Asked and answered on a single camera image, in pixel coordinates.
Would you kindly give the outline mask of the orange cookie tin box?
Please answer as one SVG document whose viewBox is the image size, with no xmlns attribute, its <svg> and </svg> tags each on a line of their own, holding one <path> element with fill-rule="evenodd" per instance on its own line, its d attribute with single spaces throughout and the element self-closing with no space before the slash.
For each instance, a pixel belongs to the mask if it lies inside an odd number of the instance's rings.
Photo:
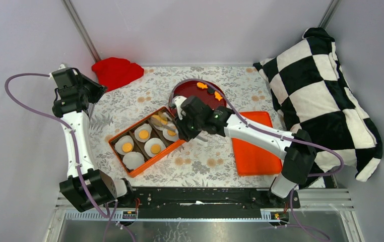
<svg viewBox="0 0 384 242">
<path fill-rule="evenodd" d="M 129 177 L 138 176 L 184 143 L 173 118 L 164 106 L 108 141 Z"/>
</svg>

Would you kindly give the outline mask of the round yellow biscuit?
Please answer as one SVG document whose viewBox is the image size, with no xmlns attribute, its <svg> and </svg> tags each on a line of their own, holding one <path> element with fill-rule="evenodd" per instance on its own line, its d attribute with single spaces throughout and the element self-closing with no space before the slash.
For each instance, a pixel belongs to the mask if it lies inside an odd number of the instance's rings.
<svg viewBox="0 0 384 242">
<path fill-rule="evenodd" d="M 159 154 L 161 152 L 161 146 L 159 144 L 153 144 L 150 147 L 150 151 L 152 154 Z"/>
<path fill-rule="evenodd" d="M 157 120 L 160 126 L 164 126 L 168 124 L 168 119 L 165 116 L 156 115 L 155 119 Z"/>
<path fill-rule="evenodd" d="M 168 135 L 170 135 L 170 136 L 176 136 L 176 131 L 172 131 L 172 130 L 167 130 L 167 133 L 168 133 Z"/>
<path fill-rule="evenodd" d="M 143 140 L 148 140 L 150 137 L 150 134 L 147 130 L 143 129 L 139 131 L 139 138 Z"/>
<path fill-rule="evenodd" d="M 133 147 L 134 146 L 132 143 L 126 142 L 126 143 L 122 144 L 121 149 L 124 153 L 129 153 L 133 150 Z"/>
</svg>

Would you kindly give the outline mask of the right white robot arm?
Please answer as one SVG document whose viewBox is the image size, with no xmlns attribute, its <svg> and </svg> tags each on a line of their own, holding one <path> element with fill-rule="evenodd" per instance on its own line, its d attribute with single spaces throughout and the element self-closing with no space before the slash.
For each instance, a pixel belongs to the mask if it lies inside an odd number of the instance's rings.
<svg viewBox="0 0 384 242">
<path fill-rule="evenodd" d="M 281 173 L 267 194 L 272 207 L 281 207 L 287 202 L 291 190 L 306 182 L 316 157 L 306 131 L 276 130 L 247 119 L 228 107 L 212 109 L 196 96 L 176 96 L 170 106 L 177 111 L 174 124 L 182 140 L 190 141 L 204 131 L 247 142 L 281 159 Z"/>
</svg>

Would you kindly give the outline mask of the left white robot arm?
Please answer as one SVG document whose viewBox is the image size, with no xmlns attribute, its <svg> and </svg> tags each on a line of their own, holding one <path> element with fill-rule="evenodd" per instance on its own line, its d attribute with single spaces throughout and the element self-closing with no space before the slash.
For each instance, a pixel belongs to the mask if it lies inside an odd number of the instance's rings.
<svg viewBox="0 0 384 242">
<path fill-rule="evenodd" d="M 114 181 L 97 168 L 89 142 L 89 106 L 97 103 L 107 87 L 86 77 L 76 68 L 61 68 L 50 74 L 57 85 L 54 116 L 61 122 L 68 151 L 67 180 L 60 192 L 79 211 L 84 212 L 116 200 L 129 207 L 135 200 L 126 179 Z"/>
</svg>

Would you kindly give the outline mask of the metal serving tongs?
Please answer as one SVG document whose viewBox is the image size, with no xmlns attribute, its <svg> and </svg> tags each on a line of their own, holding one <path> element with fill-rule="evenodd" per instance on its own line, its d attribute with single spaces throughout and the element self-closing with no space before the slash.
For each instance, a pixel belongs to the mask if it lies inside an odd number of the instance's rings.
<svg viewBox="0 0 384 242">
<path fill-rule="evenodd" d="M 160 126 L 157 122 L 157 120 L 155 119 L 154 116 L 151 116 L 150 117 L 150 122 L 154 125 L 154 126 L 157 126 L 157 127 L 163 127 L 163 128 L 166 128 L 167 130 L 172 130 L 172 131 L 175 131 L 175 129 L 173 127 L 170 127 L 168 125 L 164 125 L 164 126 Z M 208 142 L 208 139 L 198 135 L 195 137 L 196 140 L 200 140 L 202 142 Z"/>
</svg>

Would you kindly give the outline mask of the dark red round plate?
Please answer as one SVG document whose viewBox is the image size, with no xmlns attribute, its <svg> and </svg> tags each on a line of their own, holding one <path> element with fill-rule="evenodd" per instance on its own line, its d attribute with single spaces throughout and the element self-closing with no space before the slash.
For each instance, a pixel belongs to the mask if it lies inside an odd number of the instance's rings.
<svg viewBox="0 0 384 242">
<path fill-rule="evenodd" d="M 172 102 L 174 97 L 176 96 L 184 96 L 186 98 L 190 96 L 196 96 L 198 97 L 203 103 L 210 106 L 212 109 L 215 109 L 219 106 L 227 106 L 226 101 L 223 99 L 221 101 L 218 101 L 215 99 L 214 94 L 209 94 L 207 92 L 207 89 L 200 89 L 196 86 L 197 82 L 202 82 L 200 79 L 186 79 L 186 82 L 184 83 L 178 83 L 177 87 L 174 87 L 173 90 L 170 93 L 169 96 L 169 102 L 168 102 L 168 110 L 174 115 L 177 115 L 177 111 L 175 108 L 172 107 Z M 215 87 L 215 91 L 219 92 L 220 94 L 223 93 L 223 91 L 214 83 L 210 83 Z"/>
</svg>

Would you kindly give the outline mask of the orange tin lid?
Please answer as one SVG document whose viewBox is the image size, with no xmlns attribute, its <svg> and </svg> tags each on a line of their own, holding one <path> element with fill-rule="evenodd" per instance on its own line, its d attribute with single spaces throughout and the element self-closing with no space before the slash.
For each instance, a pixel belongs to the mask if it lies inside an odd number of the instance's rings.
<svg viewBox="0 0 384 242">
<path fill-rule="evenodd" d="M 239 139 L 231 140 L 239 176 L 277 175 L 281 172 L 282 161 L 274 154 Z"/>
</svg>

